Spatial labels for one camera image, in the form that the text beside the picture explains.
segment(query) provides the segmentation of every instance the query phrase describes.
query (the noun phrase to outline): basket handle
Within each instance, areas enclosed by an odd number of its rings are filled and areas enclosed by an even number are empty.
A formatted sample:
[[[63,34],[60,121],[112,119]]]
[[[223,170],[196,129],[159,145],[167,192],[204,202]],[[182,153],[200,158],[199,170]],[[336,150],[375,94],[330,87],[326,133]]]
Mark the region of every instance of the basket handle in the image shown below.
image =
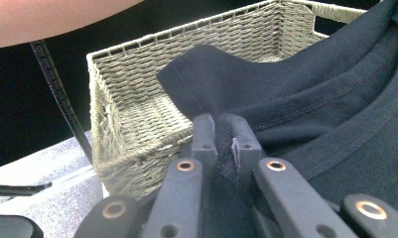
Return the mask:
[[[340,7],[334,4],[312,4],[312,12],[318,17],[347,24],[355,20],[366,11]]]

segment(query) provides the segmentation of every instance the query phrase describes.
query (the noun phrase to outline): basket rim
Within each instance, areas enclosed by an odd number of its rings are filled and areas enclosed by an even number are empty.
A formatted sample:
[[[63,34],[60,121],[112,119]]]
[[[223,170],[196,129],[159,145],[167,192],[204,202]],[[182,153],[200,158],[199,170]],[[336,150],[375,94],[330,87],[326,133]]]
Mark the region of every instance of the basket rim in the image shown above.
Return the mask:
[[[206,17],[206,18],[202,18],[190,23],[186,23],[183,24],[181,26],[178,27],[174,27],[168,30],[164,30],[155,34],[149,34],[146,35],[142,38],[136,39],[136,40],[132,40],[129,42],[125,42],[113,47],[109,47],[97,52],[93,52],[93,53],[89,53],[86,55],[86,59],[88,62],[88,69],[91,70],[92,69],[92,65],[93,65],[93,61],[94,60],[98,60],[98,59],[102,59],[102,58],[107,58],[107,57],[111,57],[114,56],[115,54],[121,54],[123,53],[124,55],[126,55],[126,50],[125,48],[127,47],[137,47],[140,48],[142,46],[142,43],[151,43],[151,41],[155,42],[155,44],[157,44],[159,42],[159,38],[160,37],[167,37],[167,38],[171,38],[173,36],[174,32],[177,32],[177,35],[179,33],[183,34],[185,31],[189,31],[189,30],[195,30],[199,27],[200,24],[211,24],[211,23],[215,23],[215,22],[221,22],[223,21],[223,18],[229,18],[229,17],[235,17],[236,14],[238,13],[247,13],[249,10],[256,10],[258,11],[261,7],[264,7],[266,5],[269,5],[271,3],[296,3],[296,4],[302,4],[302,5],[306,5],[306,6],[317,6],[317,7],[324,7],[324,8],[330,8],[330,9],[334,9],[334,10],[342,10],[342,11],[349,11],[349,12],[354,12],[356,14],[363,14],[366,11],[365,10],[361,10],[361,9],[355,9],[355,8],[349,8],[349,7],[343,7],[343,6],[338,6],[335,4],[327,4],[327,3],[320,3],[320,2],[315,2],[315,1],[308,1],[308,0],[266,0],[266,1],[262,1],[259,3],[254,3],[245,7],[241,7],[241,8],[237,8],[234,10],[230,10],[227,12],[223,12],[217,15],[213,15],[210,17]]]

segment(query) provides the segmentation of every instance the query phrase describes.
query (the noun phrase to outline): fabric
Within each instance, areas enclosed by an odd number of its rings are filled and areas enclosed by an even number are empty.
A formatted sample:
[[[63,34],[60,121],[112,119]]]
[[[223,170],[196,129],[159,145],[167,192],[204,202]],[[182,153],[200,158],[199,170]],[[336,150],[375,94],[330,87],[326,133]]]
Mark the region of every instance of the fabric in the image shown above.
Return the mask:
[[[197,46],[158,79],[189,119],[215,118],[218,176],[206,237],[255,236],[235,193],[222,112],[244,117],[265,152],[291,162],[322,197],[340,203],[361,192],[398,209],[398,1],[289,59],[250,62]]]

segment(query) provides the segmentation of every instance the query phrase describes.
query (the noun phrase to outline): black cable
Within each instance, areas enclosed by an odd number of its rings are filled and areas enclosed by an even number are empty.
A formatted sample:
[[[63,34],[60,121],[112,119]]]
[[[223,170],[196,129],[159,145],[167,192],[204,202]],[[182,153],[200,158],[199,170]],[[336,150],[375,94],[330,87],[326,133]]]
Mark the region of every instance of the black cable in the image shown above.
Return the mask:
[[[74,111],[72,110],[71,104],[66,96],[66,91],[63,87],[62,80],[60,79],[56,65],[51,58],[50,51],[48,51],[45,41],[39,40],[31,42],[31,47],[35,53],[35,56],[37,57],[41,70],[44,73],[44,77],[47,80],[51,93],[53,94],[60,110],[66,118],[68,126],[71,128],[72,133],[80,143],[80,146],[86,154],[87,159],[90,161],[90,163],[92,163],[91,146],[84,135]]]

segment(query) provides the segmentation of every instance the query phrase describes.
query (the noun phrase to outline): black background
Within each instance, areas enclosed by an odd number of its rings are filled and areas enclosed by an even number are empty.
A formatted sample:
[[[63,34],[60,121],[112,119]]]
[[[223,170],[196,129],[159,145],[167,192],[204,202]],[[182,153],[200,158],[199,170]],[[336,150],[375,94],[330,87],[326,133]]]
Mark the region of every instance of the black background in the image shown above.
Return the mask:
[[[88,53],[256,2],[259,0],[146,0],[83,29],[46,39],[83,129],[90,129]],[[378,1],[322,2],[369,9]],[[331,34],[341,26],[317,19],[316,30]],[[0,49],[0,166],[71,136],[30,45]]]

